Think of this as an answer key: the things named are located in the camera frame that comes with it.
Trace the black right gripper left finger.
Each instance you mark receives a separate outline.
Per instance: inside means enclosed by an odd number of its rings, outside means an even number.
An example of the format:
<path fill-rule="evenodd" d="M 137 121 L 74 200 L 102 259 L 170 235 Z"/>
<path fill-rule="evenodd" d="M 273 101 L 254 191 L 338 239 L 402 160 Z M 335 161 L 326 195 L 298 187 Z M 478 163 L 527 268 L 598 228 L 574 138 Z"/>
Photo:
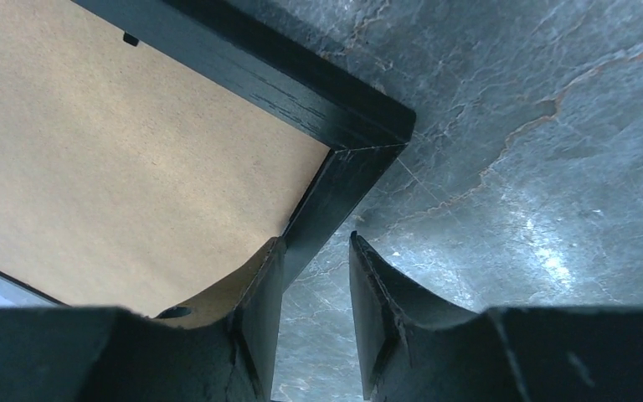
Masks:
<path fill-rule="evenodd" d="M 267 401 L 285 242 L 156 317 L 0 308 L 0 401 Z"/>

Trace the black picture frame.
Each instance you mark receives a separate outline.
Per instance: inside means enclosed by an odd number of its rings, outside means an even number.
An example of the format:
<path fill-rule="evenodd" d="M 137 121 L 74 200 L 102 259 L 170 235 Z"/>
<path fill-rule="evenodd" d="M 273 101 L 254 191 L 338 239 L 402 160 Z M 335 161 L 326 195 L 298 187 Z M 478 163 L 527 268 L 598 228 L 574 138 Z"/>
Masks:
<path fill-rule="evenodd" d="M 281 234 L 289 284 L 398 156 L 414 113 L 226 1 L 70 1 L 328 149 Z"/>

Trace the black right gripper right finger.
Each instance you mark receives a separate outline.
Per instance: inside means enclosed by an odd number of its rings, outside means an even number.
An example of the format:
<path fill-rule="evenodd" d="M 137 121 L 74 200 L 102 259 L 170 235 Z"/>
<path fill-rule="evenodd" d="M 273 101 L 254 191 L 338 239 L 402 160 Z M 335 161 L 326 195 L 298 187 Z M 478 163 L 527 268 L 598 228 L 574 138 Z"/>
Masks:
<path fill-rule="evenodd" d="M 643 306 L 472 312 L 357 233 L 349 281 L 367 401 L 643 401 Z"/>

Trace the brown cardboard backing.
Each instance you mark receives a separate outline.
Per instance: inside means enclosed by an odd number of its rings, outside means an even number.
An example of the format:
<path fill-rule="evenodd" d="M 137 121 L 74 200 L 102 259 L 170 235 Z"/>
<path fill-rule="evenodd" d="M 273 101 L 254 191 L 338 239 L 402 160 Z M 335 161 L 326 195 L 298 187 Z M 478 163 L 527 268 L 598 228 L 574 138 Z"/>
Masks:
<path fill-rule="evenodd" d="M 0 1 L 0 271 L 153 316 L 280 235 L 327 147 L 70 1 Z"/>

